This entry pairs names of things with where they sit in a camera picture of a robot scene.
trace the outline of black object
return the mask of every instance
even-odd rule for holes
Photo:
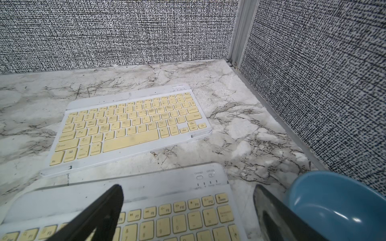
[[[111,241],[122,204],[122,187],[115,184],[47,241],[83,241],[94,229],[92,241]]]
[[[328,241],[262,185],[256,185],[253,202],[266,241]]]

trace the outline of space bar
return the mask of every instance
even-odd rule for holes
[[[125,147],[138,145],[159,139],[158,130],[151,130],[143,133],[107,140],[103,144],[103,152],[114,151]]]

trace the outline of marble countertop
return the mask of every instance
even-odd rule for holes
[[[69,102],[181,82],[212,125],[209,137],[82,172],[39,176]],[[2,75],[0,113],[0,220],[17,197],[36,188],[213,161],[227,171],[247,236],[260,240],[254,186],[282,199],[300,174],[316,170],[222,59]]]

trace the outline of blue bowl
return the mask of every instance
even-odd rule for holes
[[[308,172],[292,183],[284,203],[330,241],[386,240],[386,198],[344,175]]]

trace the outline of white keyboard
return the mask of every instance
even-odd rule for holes
[[[67,106],[40,174],[62,175],[211,132],[187,84],[80,99]]]
[[[121,185],[124,203],[113,241],[247,240],[227,176],[217,163],[26,193],[8,211],[0,237],[49,238],[114,184]]]

